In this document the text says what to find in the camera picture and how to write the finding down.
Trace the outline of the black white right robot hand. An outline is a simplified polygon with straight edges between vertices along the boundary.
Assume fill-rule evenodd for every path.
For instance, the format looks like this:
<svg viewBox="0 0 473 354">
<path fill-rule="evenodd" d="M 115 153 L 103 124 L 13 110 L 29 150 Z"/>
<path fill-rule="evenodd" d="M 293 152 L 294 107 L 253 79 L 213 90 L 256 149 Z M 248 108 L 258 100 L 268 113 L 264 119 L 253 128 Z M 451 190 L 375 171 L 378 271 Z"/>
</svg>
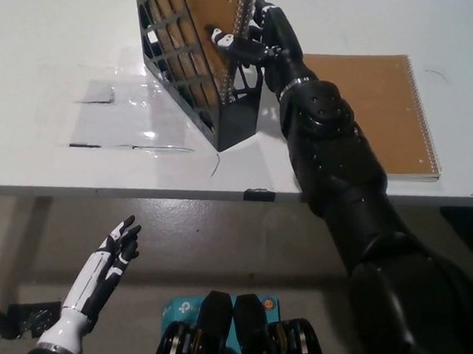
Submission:
<svg viewBox="0 0 473 354">
<path fill-rule="evenodd" d="M 248 35 L 228 34 L 214 25 L 206 32 L 212 45 L 233 65 L 261 67 L 266 86 L 281 98 L 285 92 L 313 78 L 305 67 L 303 51 L 283 9 L 266 0 L 255 0 Z"/>
</svg>

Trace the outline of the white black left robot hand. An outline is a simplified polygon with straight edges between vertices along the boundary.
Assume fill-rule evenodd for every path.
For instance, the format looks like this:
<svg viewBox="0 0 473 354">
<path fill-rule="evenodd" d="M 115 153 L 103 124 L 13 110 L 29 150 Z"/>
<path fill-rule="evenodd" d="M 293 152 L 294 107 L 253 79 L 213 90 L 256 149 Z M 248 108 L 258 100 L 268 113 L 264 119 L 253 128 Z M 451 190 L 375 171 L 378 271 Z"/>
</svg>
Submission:
<svg viewBox="0 0 473 354">
<path fill-rule="evenodd" d="M 139 256 L 141 226 L 134 222 L 134 216 L 120 222 L 90 254 L 71 285 L 58 321 L 27 354 L 83 354 L 83 338 L 95 327 L 129 263 Z"/>
</svg>

